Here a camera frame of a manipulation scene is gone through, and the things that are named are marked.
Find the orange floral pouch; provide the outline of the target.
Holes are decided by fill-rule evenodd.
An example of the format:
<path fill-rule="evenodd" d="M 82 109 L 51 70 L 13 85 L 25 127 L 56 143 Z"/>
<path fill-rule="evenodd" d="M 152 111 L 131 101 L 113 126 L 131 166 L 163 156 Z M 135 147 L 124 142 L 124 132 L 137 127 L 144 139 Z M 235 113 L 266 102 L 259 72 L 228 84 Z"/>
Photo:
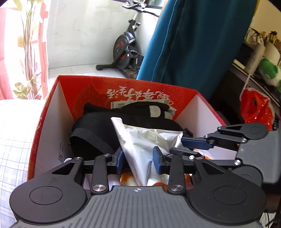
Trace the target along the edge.
<path fill-rule="evenodd" d="M 153 163 L 152 152 L 137 153 L 136 158 L 128 161 L 130 170 L 120 176 L 121 186 L 164 186 L 168 187 L 168 174 L 158 174 Z"/>

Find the silver white plastic bag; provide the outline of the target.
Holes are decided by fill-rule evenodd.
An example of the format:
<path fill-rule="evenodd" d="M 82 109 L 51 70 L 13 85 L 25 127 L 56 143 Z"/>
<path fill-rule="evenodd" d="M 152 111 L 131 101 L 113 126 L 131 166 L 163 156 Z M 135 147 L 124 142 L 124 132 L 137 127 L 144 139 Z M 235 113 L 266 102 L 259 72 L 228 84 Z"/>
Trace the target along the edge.
<path fill-rule="evenodd" d="M 158 146 L 163 154 L 169 154 L 172 147 L 183 147 L 181 143 L 183 131 L 130 126 L 124 124 L 119 117 L 112 117 L 111 121 L 127 162 L 130 157 L 136 158 L 137 153 L 153 152 L 155 146 Z"/>

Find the black strap brace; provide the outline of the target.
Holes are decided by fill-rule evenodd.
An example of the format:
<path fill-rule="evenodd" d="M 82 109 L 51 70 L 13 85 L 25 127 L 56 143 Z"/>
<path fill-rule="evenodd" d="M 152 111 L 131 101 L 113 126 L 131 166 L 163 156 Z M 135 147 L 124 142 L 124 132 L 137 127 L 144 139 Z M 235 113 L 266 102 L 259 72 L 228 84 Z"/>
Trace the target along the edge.
<path fill-rule="evenodd" d="M 127 115 L 121 113 L 88 113 L 81 116 L 69 134 L 73 155 L 93 160 L 99 155 L 114 154 L 120 147 L 111 118 L 119 117 L 123 123 L 149 129 L 183 131 L 178 123 L 165 118 Z"/>

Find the black grey glove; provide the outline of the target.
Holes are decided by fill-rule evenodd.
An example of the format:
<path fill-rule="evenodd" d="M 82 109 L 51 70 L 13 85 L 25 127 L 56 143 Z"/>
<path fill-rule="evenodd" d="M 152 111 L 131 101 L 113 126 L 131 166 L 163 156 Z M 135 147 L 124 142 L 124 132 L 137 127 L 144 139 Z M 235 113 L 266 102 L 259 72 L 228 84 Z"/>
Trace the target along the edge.
<path fill-rule="evenodd" d="M 88 113 L 121 113 L 127 115 L 135 116 L 145 116 L 145 117 L 155 117 L 155 118 L 165 118 L 173 119 L 174 114 L 168 104 L 160 102 L 134 102 L 127 104 L 121 108 L 107 109 L 104 107 L 99 107 L 92 105 L 91 103 L 86 103 L 83 107 L 83 114 Z"/>

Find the dark cluttered shelf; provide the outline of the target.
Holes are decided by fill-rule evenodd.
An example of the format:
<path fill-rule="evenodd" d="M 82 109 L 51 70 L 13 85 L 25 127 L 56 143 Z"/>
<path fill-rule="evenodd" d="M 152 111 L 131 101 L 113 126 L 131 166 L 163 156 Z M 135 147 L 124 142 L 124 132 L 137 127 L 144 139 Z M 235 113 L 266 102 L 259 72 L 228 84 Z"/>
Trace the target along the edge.
<path fill-rule="evenodd" d="M 234 62 L 221 78 L 218 86 L 208 99 L 211 106 L 221 115 L 227 124 L 234 125 L 245 123 L 241 116 L 240 95 L 246 83 L 247 74 L 244 68 L 250 58 L 251 52 L 251 47 L 244 43 L 241 45 Z M 273 128 L 276 128 L 278 126 L 278 120 L 280 119 L 278 92 L 274 87 L 266 85 L 258 71 L 250 77 L 247 87 L 254 88 L 269 97 L 275 112 Z"/>

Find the red plastic bag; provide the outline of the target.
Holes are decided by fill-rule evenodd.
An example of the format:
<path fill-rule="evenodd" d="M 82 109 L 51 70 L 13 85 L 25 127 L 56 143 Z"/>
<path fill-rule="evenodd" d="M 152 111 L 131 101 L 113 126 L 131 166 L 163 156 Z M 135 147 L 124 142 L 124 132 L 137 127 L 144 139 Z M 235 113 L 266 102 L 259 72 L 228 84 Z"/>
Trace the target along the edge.
<path fill-rule="evenodd" d="M 271 99 L 252 87 L 243 90 L 240 96 L 241 117 L 245 123 L 262 123 L 269 131 L 273 130 L 275 110 Z"/>

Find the red strawberry cardboard box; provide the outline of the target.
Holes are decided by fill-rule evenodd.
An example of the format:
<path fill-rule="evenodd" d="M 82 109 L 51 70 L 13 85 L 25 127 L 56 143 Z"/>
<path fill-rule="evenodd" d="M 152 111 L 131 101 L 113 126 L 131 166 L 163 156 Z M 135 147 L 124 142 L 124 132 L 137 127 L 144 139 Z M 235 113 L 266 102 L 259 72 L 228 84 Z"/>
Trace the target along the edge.
<path fill-rule="evenodd" d="M 194 137 L 214 133 L 224 120 L 196 90 L 133 79 L 59 76 L 48 94 L 32 144 L 28 180 L 66 158 L 114 154 L 119 126 L 162 129 L 181 146 L 183 130 Z"/>

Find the green white plush toy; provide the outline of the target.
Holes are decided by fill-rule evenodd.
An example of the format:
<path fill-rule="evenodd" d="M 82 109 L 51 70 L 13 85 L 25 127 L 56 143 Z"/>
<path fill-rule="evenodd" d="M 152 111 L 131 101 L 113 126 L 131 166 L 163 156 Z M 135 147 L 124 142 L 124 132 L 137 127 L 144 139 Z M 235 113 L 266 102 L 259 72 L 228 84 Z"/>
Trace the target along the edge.
<path fill-rule="evenodd" d="M 280 93 L 280 68 L 268 58 L 263 58 L 259 63 L 259 72 L 265 82 Z"/>

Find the white spray bottle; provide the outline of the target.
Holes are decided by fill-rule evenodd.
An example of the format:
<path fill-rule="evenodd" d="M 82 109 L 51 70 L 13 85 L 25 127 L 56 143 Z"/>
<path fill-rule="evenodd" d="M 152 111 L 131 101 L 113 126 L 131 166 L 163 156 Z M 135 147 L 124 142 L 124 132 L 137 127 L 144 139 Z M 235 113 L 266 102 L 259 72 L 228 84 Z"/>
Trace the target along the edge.
<path fill-rule="evenodd" d="M 253 74 L 255 72 L 263 56 L 264 50 L 265 46 L 263 44 L 256 44 L 244 69 L 247 74 Z"/>

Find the white brush holder cup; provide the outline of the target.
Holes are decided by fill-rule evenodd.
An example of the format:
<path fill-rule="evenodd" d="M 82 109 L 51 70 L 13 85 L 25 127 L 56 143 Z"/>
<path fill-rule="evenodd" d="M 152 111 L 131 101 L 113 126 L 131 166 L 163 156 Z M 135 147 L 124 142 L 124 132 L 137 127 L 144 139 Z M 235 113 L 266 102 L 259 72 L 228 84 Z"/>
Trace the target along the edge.
<path fill-rule="evenodd" d="M 263 56 L 270 61 L 272 61 L 275 65 L 278 65 L 280 61 L 280 53 L 277 48 L 270 42 L 266 42 L 265 51 Z"/>

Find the dark teal curtain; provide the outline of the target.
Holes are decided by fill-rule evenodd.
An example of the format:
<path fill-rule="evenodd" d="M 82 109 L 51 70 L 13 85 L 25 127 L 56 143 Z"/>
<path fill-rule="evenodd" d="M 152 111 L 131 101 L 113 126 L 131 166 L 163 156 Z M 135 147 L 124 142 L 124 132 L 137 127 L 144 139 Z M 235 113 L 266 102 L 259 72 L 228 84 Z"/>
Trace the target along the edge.
<path fill-rule="evenodd" d="M 209 98 L 236 57 L 257 1 L 168 1 L 137 78 Z"/>

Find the beige bundled bag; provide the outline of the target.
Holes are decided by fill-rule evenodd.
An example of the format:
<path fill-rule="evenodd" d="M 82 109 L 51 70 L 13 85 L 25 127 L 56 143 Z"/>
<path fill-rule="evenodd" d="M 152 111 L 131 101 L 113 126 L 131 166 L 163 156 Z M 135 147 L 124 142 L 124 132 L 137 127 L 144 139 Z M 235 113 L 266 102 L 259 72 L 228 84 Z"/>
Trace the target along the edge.
<path fill-rule="evenodd" d="M 257 44 L 264 45 L 264 39 L 257 30 L 249 27 L 244 38 L 244 43 L 254 48 Z"/>

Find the plaid tablecloth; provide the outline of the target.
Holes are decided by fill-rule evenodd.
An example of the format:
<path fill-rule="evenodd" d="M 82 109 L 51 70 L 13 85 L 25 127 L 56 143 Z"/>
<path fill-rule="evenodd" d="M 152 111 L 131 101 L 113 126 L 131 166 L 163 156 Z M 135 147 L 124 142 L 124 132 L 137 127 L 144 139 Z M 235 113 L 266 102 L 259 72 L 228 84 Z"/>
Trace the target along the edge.
<path fill-rule="evenodd" d="M 9 198 L 27 181 L 32 143 L 44 104 L 44 100 L 1 100 L 1 227 L 10 227 L 16 221 Z"/>

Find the black exercise bike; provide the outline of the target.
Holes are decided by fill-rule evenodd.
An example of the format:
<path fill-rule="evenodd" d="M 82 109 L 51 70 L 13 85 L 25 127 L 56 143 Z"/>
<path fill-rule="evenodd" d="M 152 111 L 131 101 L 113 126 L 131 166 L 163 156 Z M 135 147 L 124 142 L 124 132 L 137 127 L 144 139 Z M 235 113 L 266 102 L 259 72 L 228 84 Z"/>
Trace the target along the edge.
<path fill-rule="evenodd" d="M 113 46 L 113 62 L 110 64 L 99 64 L 97 71 L 104 69 L 117 69 L 126 78 L 136 79 L 144 56 L 141 54 L 140 45 L 137 42 L 136 30 L 141 25 L 137 17 L 141 13 L 151 14 L 159 17 L 159 14 L 147 9 L 162 9 L 163 1 L 125 1 L 123 8 L 136 11 L 133 18 L 128 20 L 128 28 L 118 36 Z"/>

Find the pink printed backdrop curtain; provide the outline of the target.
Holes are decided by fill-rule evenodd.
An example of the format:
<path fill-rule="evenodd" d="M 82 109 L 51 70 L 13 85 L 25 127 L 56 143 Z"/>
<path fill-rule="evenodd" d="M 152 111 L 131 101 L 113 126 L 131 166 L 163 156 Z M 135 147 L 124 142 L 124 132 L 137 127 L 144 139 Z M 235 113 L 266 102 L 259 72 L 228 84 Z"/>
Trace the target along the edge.
<path fill-rule="evenodd" d="M 1 99 L 48 94 L 50 1 L 1 1 Z"/>

